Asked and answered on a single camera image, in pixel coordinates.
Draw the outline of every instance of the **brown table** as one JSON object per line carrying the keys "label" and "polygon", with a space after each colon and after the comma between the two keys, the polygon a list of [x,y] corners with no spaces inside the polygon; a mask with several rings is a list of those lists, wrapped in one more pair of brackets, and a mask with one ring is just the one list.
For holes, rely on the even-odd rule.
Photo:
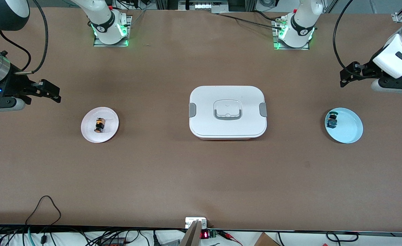
{"label": "brown table", "polygon": [[[48,194],[63,213],[59,224],[182,227],[186,216],[204,216],[227,229],[402,232],[402,94],[373,92],[371,80],[339,87],[336,15],[321,16],[310,51],[274,50],[268,28],[203,11],[147,11],[129,47],[93,48],[80,9],[44,10],[49,50],[30,77],[59,86],[62,103],[33,98],[23,111],[0,112],[0,223],[23,223]],[[389,15],[346,15],[344,63],[367,62],[397,28]],[[36,9],[23,30],[6,32],[30,50],[30,67],[40,62],[43,34]],[[0,50],[19,67],[26,62],[1,37]],[[265,134],[195,137],[188,102],[201,85],[260,88]],[[118,113],[120,128],[93,144],[80,124],[99,106]],[[327,137],[322,118],[335,107],[362,118],[357,143]],[[31,223],[56,216],[46,201]]]}

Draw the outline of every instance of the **plug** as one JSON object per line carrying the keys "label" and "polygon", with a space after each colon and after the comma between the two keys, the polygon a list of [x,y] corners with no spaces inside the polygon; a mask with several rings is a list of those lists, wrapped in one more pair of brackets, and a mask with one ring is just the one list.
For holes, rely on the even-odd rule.
{"label": "plug", "polygon": [[157,235],[155,235],[155,231],[154,231],[153,237],[154,237],[154,246],[162,246],[160,244],[160,242],[158,241]]}
{"label": "plug", "polygon": [[40,239],[40,243],[41,245],[45,244],[47,242],[47,236],[46,235],[42,235],[41,239]]}

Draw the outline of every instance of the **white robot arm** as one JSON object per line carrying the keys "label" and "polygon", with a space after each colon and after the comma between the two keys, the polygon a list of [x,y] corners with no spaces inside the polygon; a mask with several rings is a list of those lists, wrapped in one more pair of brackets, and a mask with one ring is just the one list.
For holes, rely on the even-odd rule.
{"label": "white robot arm", "polygon": [[376,78],[371,84],[375,91],[402,92],[402,27],[368,63],[352,62],[340,72],[340,77],[341,87],[352,81]]}
{"label": "white robot arm", "polygon": [[278,38],[290,47],[303,47],[311,38],[323,9],[322,0],[300,0],[298,9],[283,17],[286,24]]}
{"label": "white robot arm", "polygon": [[104,0],[72,0],[72,2],[84,10],[96,37],[102,43],[115,44],[128,34],[126,14],[115,9],[110,10]]}

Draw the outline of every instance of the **light blue plate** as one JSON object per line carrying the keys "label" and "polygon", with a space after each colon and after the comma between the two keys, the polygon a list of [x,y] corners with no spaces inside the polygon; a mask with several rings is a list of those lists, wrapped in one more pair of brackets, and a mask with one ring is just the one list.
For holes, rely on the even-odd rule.
{"label": "light blue plate", "polygon": [[[336,128],[327,127],[327,120],[330,117],[330,112],[337,112]],[[346,108],[335,108],[330,110],[325,117],[325,129],[327,133],[336,141],[344,144],[352,144],[362,137],[363,124],[359,116]]]}

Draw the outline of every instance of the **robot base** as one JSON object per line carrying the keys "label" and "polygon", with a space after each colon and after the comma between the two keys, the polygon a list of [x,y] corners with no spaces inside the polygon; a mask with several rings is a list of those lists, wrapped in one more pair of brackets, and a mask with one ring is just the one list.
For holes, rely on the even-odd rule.
{"label": "robot base", "polygon": [[[278,23],[275,21],[271,21],[271,25],[273,27],[279,26]],[[307,42],[306,45],[304,45],[303,47],[300,47],[300,48],[293,48],[293,47],[288,46],[287,44],[285,44],[284,41],[282,41],[281,39],[278,38],[280,32],[281,32],[280,30],[272,28],[272,36],[274,38],[274,48],[276,50],[309,50],[310,49],[309,42]]]}
{"label": "robot base", "polygon": [[129,44],[129,33],[131,32],[131,22],[133,19],[132,15],[126,15],[125,13],[123,13],[123,15],[126,16],[126,21],[122,21],[122,25],[126,25],[126,27],[121,26],[121,31],[125,31],[126,32],[126,36],[123,37],[122,39],[120,39],[119,42],[115,43],[115,44],[104,44],[102,43],[98,37],[95,35],[95,40],[93,41],[93,46],[94,47],[127,47]]}

